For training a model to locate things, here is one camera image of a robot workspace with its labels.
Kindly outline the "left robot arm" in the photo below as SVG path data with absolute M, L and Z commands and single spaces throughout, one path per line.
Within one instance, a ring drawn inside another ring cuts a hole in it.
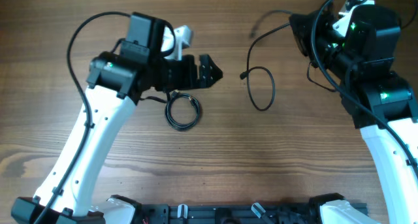
M 11 209 L 18 223 L 147 223 L 142 205 L 120 195 L 92 205 L 98 175 L 113 142 L 150 88 L 167 97 L 165 118 L 177 131 L 192 128 L 171 114 L 190 89 L 212 87 L 223 76 L 212 58 L 183 55 L 193 37 L 187 26 L 134 12 L 127 35 L 89 65 L 82 107 L 53 169 L 32 197 L 18 197 Z

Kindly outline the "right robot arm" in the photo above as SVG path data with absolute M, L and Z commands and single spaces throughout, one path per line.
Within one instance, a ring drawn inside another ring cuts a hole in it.
M 400 36 L 395 12 L 365 3 L 292 14 L 297 45 L 335 89 L 376 166 L 391 223 L 417 222 L 417 99 L 391 70 Z

